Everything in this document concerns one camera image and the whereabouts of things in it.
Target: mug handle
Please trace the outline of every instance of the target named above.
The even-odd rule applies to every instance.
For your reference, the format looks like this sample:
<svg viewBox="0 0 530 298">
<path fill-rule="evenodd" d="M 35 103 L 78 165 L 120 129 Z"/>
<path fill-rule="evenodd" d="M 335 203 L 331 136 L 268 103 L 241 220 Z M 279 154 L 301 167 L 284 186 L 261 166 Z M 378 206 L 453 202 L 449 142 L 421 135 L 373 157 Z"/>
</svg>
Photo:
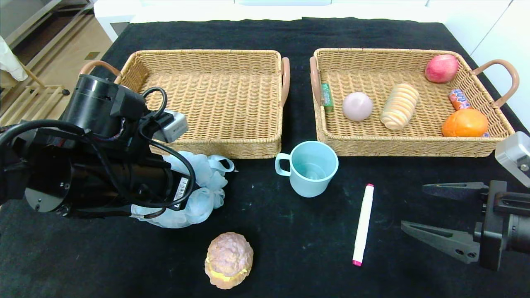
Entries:
<svg viewBox="0 0 530 298">
<path fill-rule="evenodd" d="M 291 176 L 291 172 L 282 170 L 280 168 L 280 160 L 291 160 L 291 156 L 285 153 L 278 153 L 278 155 L 276 155 L 276 160 L 274 161 L 274 167 L 276 168 L 276 173 L 278 175 Z"/>
</svg>

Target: mug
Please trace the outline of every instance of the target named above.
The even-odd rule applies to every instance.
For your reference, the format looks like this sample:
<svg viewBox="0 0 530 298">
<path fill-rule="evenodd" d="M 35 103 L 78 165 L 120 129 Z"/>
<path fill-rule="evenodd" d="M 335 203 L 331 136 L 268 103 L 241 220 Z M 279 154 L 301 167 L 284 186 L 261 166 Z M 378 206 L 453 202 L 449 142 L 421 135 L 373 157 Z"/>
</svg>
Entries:
<svg viewBox="0 0 530 298">
<path fill-rule="evenodd" d="M 280 168 L 280 160 L 289 160 L 290 171 Z M 339 168 L 337 154 L 330 146 L 317 141 L 296 145 L 291 154 L 278 153 L 276 173 L 289 176 L 295 192 L 302 197 L 316 197 L 326 190 Z"/>
</svg>

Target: basket handle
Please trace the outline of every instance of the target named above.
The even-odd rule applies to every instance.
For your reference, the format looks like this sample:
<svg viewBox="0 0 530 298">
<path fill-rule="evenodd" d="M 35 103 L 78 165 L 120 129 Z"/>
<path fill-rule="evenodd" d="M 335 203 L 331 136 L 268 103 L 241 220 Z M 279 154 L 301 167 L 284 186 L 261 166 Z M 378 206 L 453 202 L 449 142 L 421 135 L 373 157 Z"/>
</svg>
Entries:
<svg viewBox="0 0 530 298">
<path fill-rule="evenodd" d="M 112 74 L 116 76 L 116 79 L 114 80 L 114 83 L 118 84 L 117 81 L 118 81 L 119 78 L 121 78 L 121 72 L 119 70 L 117 70 L 114 66 L 108 64 L 105 61 L 101 61 L 101 60 L 90 61 L 87 64 L 85 64 L 85 66 L 83 66 L 81 68 L 81 70 L 79 71 L 79 75 L 88 74 L 96 66 L 103 66 L 106 69 L 110 70 L 110 72 L 112 72 Z"/>
<path fill-rule="evenodd" d="M 318 106 L 322 105 L 322 85 L 320 83 L 319 69 L 316 66 L 316 58 L 313 56 L 309 58 L 309 65 L 311 69 L 311 88 L 313 89 L 313 95 Z"/>
<path fill-rule="evenodd" d="M 291 84 L 291 69 L 289 58 L 284 57 L 281 59 L 281 71 L 283 72 L 284 81 L 281 86 L 281 102 L 280 107 L 283 108 L 287 101 L 287 95 L 289 95 L 289 87 Z"/>
<path fill-rule="evenodd" d="M 512 95 L 514 95 L 515 91 L 517 91 L 517 88 L 519 88 L 519 73 L 517 72 L 515 67 L 510 62 L 508 62 L 506 60 L 503 60 L 503 59 L 495 59 L 495 60 L 486 62 L 481 67 L 471 71 L 471 74 L 478 75 L 481 72 L 483 72 L 486 68 L 490 67 L 493 64 L 500 64 L 500 65 L 504 66 L 504 68 L 506 68 L 506 70 L 508 71 L 508 73 L 511 76 L 511 87 L 510 87 L 510 90 L 508 90 L 508 92 L 506 92 L 506 94 L 501 96 L 501 98 L 499 98 L 495 102 L 495 105 L 497 107 L 502 107 L 502 105 L 505 104 L 506 101 Z"/>
</svg>

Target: empty wicker basket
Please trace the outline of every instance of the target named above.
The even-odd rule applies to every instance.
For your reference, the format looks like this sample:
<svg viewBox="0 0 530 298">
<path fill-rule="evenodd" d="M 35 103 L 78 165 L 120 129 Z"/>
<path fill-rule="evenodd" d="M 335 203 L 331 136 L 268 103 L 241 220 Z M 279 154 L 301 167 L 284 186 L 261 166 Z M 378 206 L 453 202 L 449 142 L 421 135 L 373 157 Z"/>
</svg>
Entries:
<svg viewBox="0 0 530 298">
<path fill-rule="evenodd" d="M 169 147 L 262 159 L 281 150 L 289 79 L 289 59 L 273 50 L 145 50 L 129 57 L 117 82 L 139 93 L 160 86 L 167 109 L 186 115 L 188 132 Z M 152 110 L 161 103 L 158 92 L 147 97 Z"/>
<path fill-rule="evenodd" d="M 436 84 L 424 76 L 425 66 L 436 55 L 451 54 L 459 69 L 449 83 Z M 493 60 L 471 70 L 457 53 L 410 49 L 318 49 L 311 58 L 311 82 L 318 140 L 340 156 L 488 156 L 496 144 L 514 133 L 499 106 L 518 86 L 517 72 L 504 60 Z M 503 64 L 511 73 L 513 86 L 494 102 L 477 78 L 485 68 Z M 333 111 L 322 106 L 321 83 L 328 83 Z M 395 84 L 410 83 L 420 94 L 416 111 L 403 130 L 389 130 L 379 120 L 386 99 Z M 473 108 L 489 121 L 491 137 L 444 137 L 441 127 L 455 110 L 448 99 L 461 89 Z M 362 91 L 373 102 L 370 117 L 353 122 L 342 113 L 342 101 L 351 92 Z"/>
</svg>

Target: white marker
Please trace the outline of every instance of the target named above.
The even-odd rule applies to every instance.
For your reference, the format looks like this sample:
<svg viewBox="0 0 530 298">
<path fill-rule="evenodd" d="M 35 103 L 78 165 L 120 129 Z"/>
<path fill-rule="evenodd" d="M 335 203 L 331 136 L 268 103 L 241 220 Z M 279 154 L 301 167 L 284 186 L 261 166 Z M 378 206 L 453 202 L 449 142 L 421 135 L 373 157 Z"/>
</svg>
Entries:
<svg viewBox="0 0 530 298">
<path fill-rule="evenodd" d="M 357 236 L 355 236 L 354 257 L 352 263 L 355 266 L 363 264 L 364 248 L 366 246 L 366 235 L 368 234 L 368 224 L 370 223 L 370 212 L 372 212 L 372 200 L 374 196 L 374 185 L 368 183 L 361 205 L 359 225 L 357 226 Z"/>
</svg>

